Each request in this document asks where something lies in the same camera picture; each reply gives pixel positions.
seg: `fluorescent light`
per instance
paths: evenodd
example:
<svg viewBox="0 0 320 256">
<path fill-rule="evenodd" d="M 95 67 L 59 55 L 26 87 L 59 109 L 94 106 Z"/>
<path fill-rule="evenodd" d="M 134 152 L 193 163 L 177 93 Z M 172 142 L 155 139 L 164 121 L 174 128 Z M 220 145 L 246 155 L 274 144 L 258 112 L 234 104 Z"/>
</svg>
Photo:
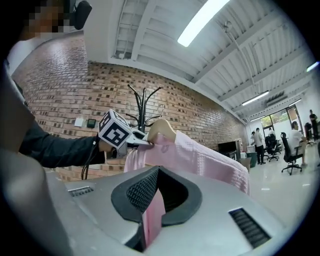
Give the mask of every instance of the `fluorescent light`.
<svg viewBox="0 0 320 256">
<path fill-rule="evenodd" d="M 313 63 L 311 66 L 309 66 L 306 71 L 309 72 L 311 70 L 313 70 L 316 66 L 319 65 L 319 61 L 316 61 L 315 63 Z"/>
<path fill-rule="evenodd" d="M 263 116 L 261 116 L 261 117 L 258 117 L 258 118 L 256 118 L 256 119 L 252 119 L 252 120 L 250 120 L 250 122 L 256 121 L 256 120 L 261 119 L 261 118 L 264 118 L 264 117 L 265 117 L 265 115 L 263 115 Z"/>
<path fill-rule="evenodd" d="M 268 90 L 265 91 L 265 92 L 263 92 L 263 93 L 260 93 L 258 96 L 255 96 L 255 97 L 253 97 L 252 99 L 249 99 L 249 100 L 243 102 L 243 103 L 242 103 L 242 106 L 248 105 L 248 104 L 250 104 L 251 102 L 254 102 L 254 101 L 256 101 L 256 100 L 258 100 L 258 99 L 266 96 L 268 93 L 269 93 Z"/>
<path fill-rule="evenodd" d="M 294 104 L 296 104 L 297 102 L 301 101 L 301 99 L 298 99 L 297 101 L 295 101 L 294 103 L 291 103 L 288 107 L 293 106 Z"/>
<path fill-rule="evenodd" d="M 186 26 L 178 43 L 188 47 L 204 26 L 219 12 L 229 0 L 208 0 Z"/>
</svg>

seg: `person's hand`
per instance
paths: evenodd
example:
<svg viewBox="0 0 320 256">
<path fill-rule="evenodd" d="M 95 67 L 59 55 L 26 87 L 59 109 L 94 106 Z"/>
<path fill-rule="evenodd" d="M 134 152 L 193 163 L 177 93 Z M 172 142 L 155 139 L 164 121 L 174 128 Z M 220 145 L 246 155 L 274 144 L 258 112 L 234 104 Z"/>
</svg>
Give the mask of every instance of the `person's hand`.
<svg viewBox="0 0 320 256">
<path fill-rule="evenodd" d="M 105 151 L 107 153 L 111 152 L 113 146 L 111 146 L 110 144 L 104 142 L 103 140 L 99 141 L 99 151 Z"/>
</svg>

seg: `ceiling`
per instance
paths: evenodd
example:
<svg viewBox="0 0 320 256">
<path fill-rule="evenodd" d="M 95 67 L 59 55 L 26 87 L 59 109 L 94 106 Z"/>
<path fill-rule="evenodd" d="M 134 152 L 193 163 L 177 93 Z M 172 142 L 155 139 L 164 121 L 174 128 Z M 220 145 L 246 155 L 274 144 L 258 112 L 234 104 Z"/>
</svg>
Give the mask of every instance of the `ceiling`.
<svg viewBox="0 0 320 256">
<path fill-rule="evenodd" d="M 84 27 L 89 60 L 165 76 L 206 95 L 242 122 L 287 107 L 310 87 L 313 74 L 306 69 L 315 59 L 271 1 L 231 0 L 189 47 L 177 40 L 206 0 L 89 2 L 93 10 Z M 268 96 L 242 106 L 266 90 Z M 277 97 L 283 100 L 268 107 Z"/>
</svg>

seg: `pink fabric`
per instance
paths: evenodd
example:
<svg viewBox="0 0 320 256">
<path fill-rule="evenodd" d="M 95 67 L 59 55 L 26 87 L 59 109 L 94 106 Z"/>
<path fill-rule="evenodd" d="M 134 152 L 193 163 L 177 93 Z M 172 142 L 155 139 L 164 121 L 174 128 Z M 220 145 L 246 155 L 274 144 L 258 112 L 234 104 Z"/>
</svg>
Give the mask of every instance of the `pink fabric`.
<svg viewBox="0 0 320 256">
<path fill-rule="evenodd" d="M 152 149 L 139 146 L 126 158 L 124 172 L 151 166 L 164 166 L 170 171 L 186 171 L 207 178 L 234 185 L 250 194 L 248 170 L 239 162 L 211 150 L 180 131 L 176 132 L 175 142 L 158 134 Z M 161 230 L 161 217 L 165 207 L 161 193 L 156 192 L 151 204 L 143 214 L 146 245 L 157 237 Z"/>
</svg>

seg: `black coat rack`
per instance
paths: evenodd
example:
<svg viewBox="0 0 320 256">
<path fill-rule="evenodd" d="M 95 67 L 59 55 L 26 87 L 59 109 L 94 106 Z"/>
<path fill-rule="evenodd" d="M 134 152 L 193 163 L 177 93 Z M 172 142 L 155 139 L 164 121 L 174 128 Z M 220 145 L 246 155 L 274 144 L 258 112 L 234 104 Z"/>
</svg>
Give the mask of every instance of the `black coat rack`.
<svg viewBox="0 0 320 256">
<path fill-rule="evenodd" d="M 134 96 L 135 96 L 135 100 L 136 100 L 136 104 L 138 106 L 138 112 L 139 112 L 139 118 L 136 118 L 134 115 L 131 114 L 125 114 L 128 117 L 131 117 L 133 119 L 135 119 L 137 121 L 137 125 L 131 125 L 132 127 L 137 127 L 138 126 L 138 130 L 141 132 L 145 132 L 146 127 L 150 127 L 152 126 L 152 124 L 147 125 L 147 123 L 154 118 L 159 118 L 161 115 L 157 115 L 157 116 L 153 116 L 150 117 L 146 120 L 146 106 L 147 106 L 147 102 L 150 99 L 150 97 L 152 95 L 154 95 L 157 91 L 159 91 L 162 87 L 160 86 L 159 88 L 157 88 L 156 90 L 154 90 L 149 96 L 148 98 L 146 98 L 146 88 L 143 88 L 143 92 L 142 92 L 142 99 L 140 98 L 139 94 L 137 93 L 137 91 L 130 85 L 128 84 L 128 87 L 133 90 L 134 92 Z"/>
</svg>

